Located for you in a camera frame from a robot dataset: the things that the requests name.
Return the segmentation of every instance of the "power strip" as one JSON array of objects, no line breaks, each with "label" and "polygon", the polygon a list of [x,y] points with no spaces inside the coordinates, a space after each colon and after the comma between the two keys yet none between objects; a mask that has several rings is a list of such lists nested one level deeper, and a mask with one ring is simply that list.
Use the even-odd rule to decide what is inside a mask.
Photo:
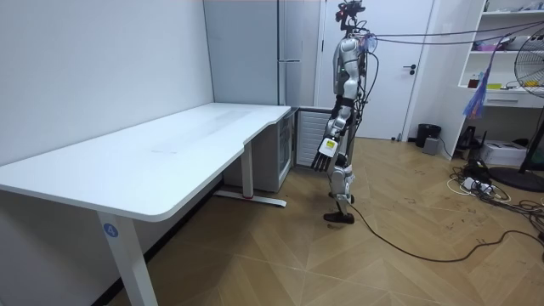
[{"label": "power strip", "polygon": [[486,183],[480,183],[479,181],[474,180],[473,178],[465,178],[465,181],[462,182],[462,186],[463,188],[469,191],[472,190],[475,186],[478,189],[480,189],[482,192],[488,195],[490,195],[491,191],[493,191],[492,185],[486,184]]}]

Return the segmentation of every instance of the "blue circular label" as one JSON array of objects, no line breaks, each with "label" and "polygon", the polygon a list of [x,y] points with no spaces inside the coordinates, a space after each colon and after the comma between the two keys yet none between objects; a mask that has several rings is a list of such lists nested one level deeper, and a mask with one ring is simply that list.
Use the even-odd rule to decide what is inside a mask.
[{"label": "blue circular label", "polygon": [[119,236],[119,232],[117,231],[116,227],[111,224],[104,224],[104,231],[113,238]]}]

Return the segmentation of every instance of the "humanoid robot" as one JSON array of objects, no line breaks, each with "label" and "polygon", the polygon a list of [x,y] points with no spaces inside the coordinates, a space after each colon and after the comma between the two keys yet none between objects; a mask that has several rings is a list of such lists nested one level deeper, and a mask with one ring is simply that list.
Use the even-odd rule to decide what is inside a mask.
[{"label": "humanoid robot", "polygon": [[[337,203],[338,212],[327,213],[323,218],[333,223],[353,224],[354,216],[347,211],[347,206],[354,203],[354,197],[349,192],[354,180],[351,155],[356,127],[362,116],[355,106],[366,102],[366,93],[360,91],[361,78],[366,77],[366,56],[364,49],[360,48],[362,36],[359,35],[361,30],[366,29],[358,27],[356,16],[365,8],[361,6],[361,0],[342,3],[338,7],[340,10],[336,21],[341,22],[341,30],[346,34],[337,45],[333,60],[337,100],[311,167],[327,173],[331,187],[329,196]],[[346,140],[345,153],[342,153],[341,148]]]}]

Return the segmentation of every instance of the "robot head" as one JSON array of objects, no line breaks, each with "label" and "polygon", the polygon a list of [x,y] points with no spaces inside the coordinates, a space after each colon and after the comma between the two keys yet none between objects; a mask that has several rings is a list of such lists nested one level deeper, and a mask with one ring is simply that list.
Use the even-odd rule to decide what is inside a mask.
[{"label": "robot head", "polygon": [[362,0],[353,0],[338,4],[340,10],[337,12],[337,22],[346,20],[348,17],[355,18],[358,13],[364,12],[366,8],[361,5],[362,3]]}]

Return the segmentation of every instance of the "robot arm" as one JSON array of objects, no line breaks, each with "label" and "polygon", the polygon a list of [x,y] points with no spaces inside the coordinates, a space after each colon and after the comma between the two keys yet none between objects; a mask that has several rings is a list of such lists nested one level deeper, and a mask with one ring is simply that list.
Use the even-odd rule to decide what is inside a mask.
[{"label": "robot arm", "polygon": [[316,171],[328,171],[331,164],[336,164],[338,149],[354,120],[354,101],[357,98],[360,81],[358,46],[357,38],[344,38],[338,44],[333,61],[336,63],[334,91],[337,94],[337,102],[326,125],[323,141],[312,162],[312,168]]}]

